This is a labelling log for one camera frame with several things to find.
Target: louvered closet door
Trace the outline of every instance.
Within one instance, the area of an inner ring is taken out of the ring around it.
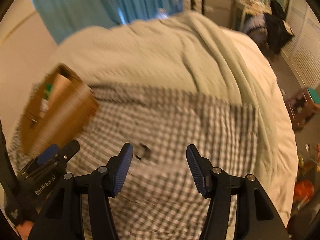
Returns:
[[[287,23],[295,37],[284,48],[284,56],[295,68],[304,86],[320,79],[320,24],[305,0],[291,0]]]

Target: gray floor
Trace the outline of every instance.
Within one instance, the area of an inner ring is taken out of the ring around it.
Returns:
[[[285,60],[280,56],[269,57],[267,56],[270,65],[278,78],[278,86],[283,92],[284,98],[293,96],[298,90],[301,89],[296,77],[287,65]],[[302,155],[305,160],[308,158],[317,158],[316,147],[320,143],[320,113],[315,116],[306,124],[303,130],[295,133],[298,154]],[[306,150],[305,145],[310,145],[310,151]],[[320,172],[309,174],[310,179],[314,185],[315,190],[320,189]]]

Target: plaid fabric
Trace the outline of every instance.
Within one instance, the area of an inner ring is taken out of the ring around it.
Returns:
[[[80,151],[69,161],[75,176],[92,172],[117,155],[125,142],[134,158],[122,192],[110,199],[121,239],[198,239],[209,199],[197,192],[186,161],[195,144],[230,175],[253,172],[258,118],[251,105],[232,106],[201,93],[128,86],[92,87],[101,107],[77,140]],[[9,157],[16,170],[28,157],[19,154],[19,129]],[[87,198],[83,219],[90,235]],[[236,211],[232,199],[230,222]]]

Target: mattress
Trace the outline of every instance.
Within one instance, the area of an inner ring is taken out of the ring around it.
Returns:
[[[268,195],[284,225],[287,226],[298,171],[298,155],[291,121],[277,85],[277,77],[268,60],[249,36],[226,28],[223,31],[238,48],[251,74],[260,83],[268,101],[273,103],[270,110],[276,122],[279,155],[277,174],[272,180],[272,187],[270,187],[272,190]]]

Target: cardboard box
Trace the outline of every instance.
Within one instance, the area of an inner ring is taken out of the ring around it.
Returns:
[[[46,84],[52,84],[57,74],[71,82],[56,99],[43,118],[40,106]],[[92,90],[65,65],[59,65],[49,74],[28,102],[20,121],[21,151],[36,157],[52,144],[64,147],[79,134],[99,104]]]

